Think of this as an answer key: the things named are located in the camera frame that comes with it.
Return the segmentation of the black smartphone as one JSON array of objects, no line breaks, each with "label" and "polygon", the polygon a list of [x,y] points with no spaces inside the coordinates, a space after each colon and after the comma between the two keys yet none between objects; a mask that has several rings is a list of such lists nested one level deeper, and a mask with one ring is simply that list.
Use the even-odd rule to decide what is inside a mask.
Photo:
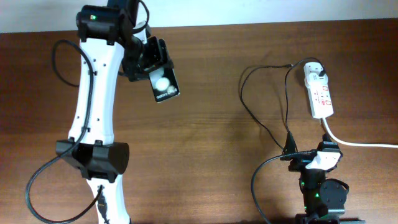
[{"label": "black smartphone", "polygon": [[155,101],[161,103],[180,94],[173,68],[159,68],[149,74]]}]

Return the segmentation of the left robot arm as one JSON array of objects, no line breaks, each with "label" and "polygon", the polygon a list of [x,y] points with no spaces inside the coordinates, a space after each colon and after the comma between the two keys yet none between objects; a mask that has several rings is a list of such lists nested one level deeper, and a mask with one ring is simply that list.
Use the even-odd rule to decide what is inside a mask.
[{"label": "left robot arm", "polygon": [[180,89],[165,41],[153,36],[147,21],[138,22],[142,1],[85,5],[76,16],[81,76],[75,117],[56,153],[79,170],[95,197],[100,223],[130,223],[123,195],[129,146],[116,142],[113,108],[118,76],[149,80],[156,102],[178,96]]}]

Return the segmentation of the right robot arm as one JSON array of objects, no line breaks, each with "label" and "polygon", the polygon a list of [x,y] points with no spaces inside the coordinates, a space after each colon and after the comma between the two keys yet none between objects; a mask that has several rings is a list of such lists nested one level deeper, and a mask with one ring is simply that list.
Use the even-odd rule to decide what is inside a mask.
[{"label": "right robot arm", "polygon": [[316,149],[298,152],[295,147],[289,133],[281,159],[290,162],[290,172],[300,174],[299,189],[305,210],[295,216],[295,223],[339,223],[345,213],[349,185],[326,177],[343,157],[338,144],[324,134]]}]

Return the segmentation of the white USB charger plug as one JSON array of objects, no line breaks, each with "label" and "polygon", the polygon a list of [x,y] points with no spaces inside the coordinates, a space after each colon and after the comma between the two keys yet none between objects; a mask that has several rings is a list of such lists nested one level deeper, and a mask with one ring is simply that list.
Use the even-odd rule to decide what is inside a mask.
[{"label": "white USB charger plug", "polygon": [[328,83],[328,76],[322,64],[318,62],[308,62],[304,65],[305,86],[307,88],[315,88],[326,85]]}]

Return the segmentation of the white power strip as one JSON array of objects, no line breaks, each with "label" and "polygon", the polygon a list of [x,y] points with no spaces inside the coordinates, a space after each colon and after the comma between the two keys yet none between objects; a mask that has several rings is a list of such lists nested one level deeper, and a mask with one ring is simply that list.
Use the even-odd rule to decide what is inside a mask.
[{"label": "white power strip", "polygon": [[333,114],[333,105],[328,83],[315,88],[307,88],[312,117],[327,118]]}]

